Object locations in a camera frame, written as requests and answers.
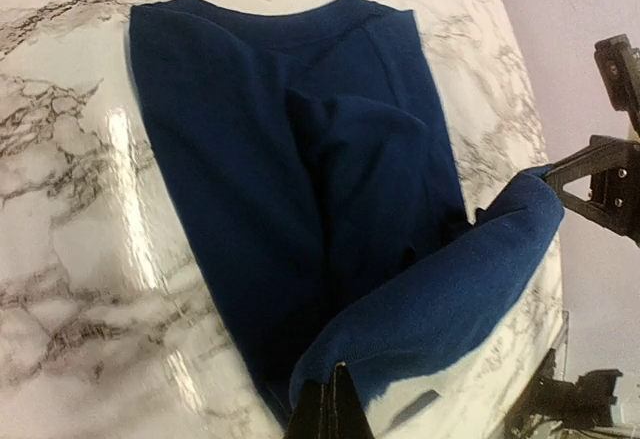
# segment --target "marble surface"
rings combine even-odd
[[[147,1],[0,0],[1,438],[282,435],[216,314],[142,127],[124,32],[130,5]],[[329,0],[211,1],[277,14]],[[500,0],[377,1],[416,11],[469,211],[545,162]],[[554,244],[482,347],[370,407],[377,436],[487,437],[561,310]],[[441,397],[389,430],[430,389]]]

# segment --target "blue fabric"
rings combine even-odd
[[[562,217],[540,170],[468,224],[411,12],[131,10],[145,127],[216,306],[281,421],[345,360],[363,404],[482,342]]]

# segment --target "garment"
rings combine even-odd
[[[281,421],[340,360],[364,404],[453,364],[522,293],[562,207],[527,173],[467,223],[411,12],[174,0],[133,7],[129,34],[167,188]]]

